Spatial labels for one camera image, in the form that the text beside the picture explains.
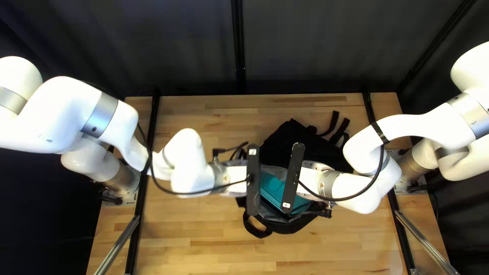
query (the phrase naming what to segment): backpack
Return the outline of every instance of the backpack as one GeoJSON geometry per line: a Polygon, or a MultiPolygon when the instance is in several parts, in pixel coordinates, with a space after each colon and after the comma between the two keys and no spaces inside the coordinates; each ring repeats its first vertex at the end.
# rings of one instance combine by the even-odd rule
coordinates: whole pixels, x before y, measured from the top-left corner
{"type": "MultiPolygon", "coordinates": [[[[299,142],[304,144],[306,148],[304,160],[324,163],[342,172],[353,172],[353,168],[348,164],[342,153],[342,148],[349,138],[348,134],[345,133],[350,122],[349,119],[343,119],[340,127],[329,140],[323,138],[334,130],[338,117],[339,112],[334,111],[328,130],[319,135],[316,133],[317,129],[314,126],[305,127],[292,118],[284,122],[260,146],[260,164],[287,169],[292,146],[299,142]],[[342,137],[342,144],[337,147],[335,144],[342,137]]],[[[296,233],[317,216],[331,218],[331,208],[326,209],[327,204],[318,201],[310,201],[308,204],[299,206],[302,208],[300,211],[294,207],[295,213],[285,214],[276,203],[272,203],[273,200],[270,197],[265,197],[268,193],[264,192],[263,188],[262,186],[259,211],[254,217],[266,227],[265,231],[259,230],[248,221],[250,216],[246,212],[246,197],[236,198],[238,206],[245,208],[243,213],[244,228],[257,238],[270,236],[273,232],[279,234],[296,233]]]]}

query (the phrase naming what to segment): teal object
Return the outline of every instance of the teal object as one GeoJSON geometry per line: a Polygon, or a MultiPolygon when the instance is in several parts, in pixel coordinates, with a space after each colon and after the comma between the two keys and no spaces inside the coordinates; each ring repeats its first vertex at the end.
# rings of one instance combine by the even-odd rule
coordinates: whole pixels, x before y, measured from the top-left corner
{"type": "MultiPolygon", "coordinates": [[[[260,191],[262,197],[282,212],[280,204],[282,203],[282,195],[284,194],[285,181],[281,181],[276,176],[265,171],[261,171],[260,174],[260,191]]],[[[294,209],[291,214],[304,212],[311,204],[311,200],[295,195],[294,209]]]]}

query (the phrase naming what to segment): backpack handle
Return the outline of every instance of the backpack handle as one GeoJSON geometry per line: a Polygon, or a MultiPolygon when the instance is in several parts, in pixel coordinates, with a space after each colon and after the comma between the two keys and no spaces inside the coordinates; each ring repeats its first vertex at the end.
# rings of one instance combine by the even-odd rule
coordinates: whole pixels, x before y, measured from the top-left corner
{"type": "Polygon", "coordinates": [[[246,213],[246,210],[243,213],[243,225],[244,228],[253,236],[263,239],[265,237],[270,236],[273,233],[271,228],[266,228],[265,231],[261,231],[258,228],[254,227],[251,223],[248,222],[249,215],[246,213]]]}

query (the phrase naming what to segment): wooden tabletop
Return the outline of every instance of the wooden tabletop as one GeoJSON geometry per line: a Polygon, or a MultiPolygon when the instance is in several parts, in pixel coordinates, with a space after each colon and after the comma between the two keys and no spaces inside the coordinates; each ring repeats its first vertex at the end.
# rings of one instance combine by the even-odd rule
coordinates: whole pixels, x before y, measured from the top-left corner
{"type": "MultiPolygon", "coordinates": [[[[138,110],[147,129],[151,98],[129,97],[126,102],[138,110]]],[[[376,119],[401,114],[393,92],[373,93],[372,102],[376,119]]],[[[243,141],[262,144],[290,118],[323,132],[334,110],[340,119],[351,120],[347,130],[351,136],[369,125],[359,93],[162,97],[154,150],[161,150],[179,130],[193,128],[211,160],[212,148],[243,141]]],[[[386,147],[409,148],[411,142],[399,138],[386,147]]],[[[397,198],[401,211],[447,257],[428,196],[397,198]]],[[[101,208],[87,274],[95,272],[133,214],[133,206],[101,208]]],[[[264,239],[244,229],[242,215],[233,198],[179,199],[149,180],[137,274],[407,274],[386,197],[371,214],[337,206],[332,219],[316,218],[295,234],[274,233],[264,239]]],[[[409,233],[408,238],[422,274],[443,274],[409,233]]],[[[127,252],[128,243],[108,274],[124,274],[127,252]]]]}

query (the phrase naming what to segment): black backdrop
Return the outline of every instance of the black backdrop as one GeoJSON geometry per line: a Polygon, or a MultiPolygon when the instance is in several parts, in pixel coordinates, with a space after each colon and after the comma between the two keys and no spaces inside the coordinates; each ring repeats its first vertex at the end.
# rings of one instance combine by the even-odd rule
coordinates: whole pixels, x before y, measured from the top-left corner
{"type": "MultiPolygon", "coordinates": [[[[478,0],[419,75],[397,90],[461,3],[244,0],[244,93],[354,92],[365,83],[397,91],[405,113],[426,112],[459,93],[449,78],[453,62],[489,40],[489,0],[478,0]]],[[[164,95],[237,93],[229,0],[6,0],[0,19],[1,56],[29,59],[44,80],[68,75],[120,97],[155,85],[164,95]]],[[[57,155],[8,150],[0,151],[0,171],[6,273],[84,274],[100,206],[88,179],[66,171],[57,155]]],[[[463,220],[445,210],[475,196],[486,179],[438,191],[445,244],[466,274],[486,268],[457,259],[489,251],[486,239],[472,235],[489,228],[473,207],[488,208],[478,197],[458,213],[463,220]],[[479,230],[465,230],[474,224],[479,230]]]]}

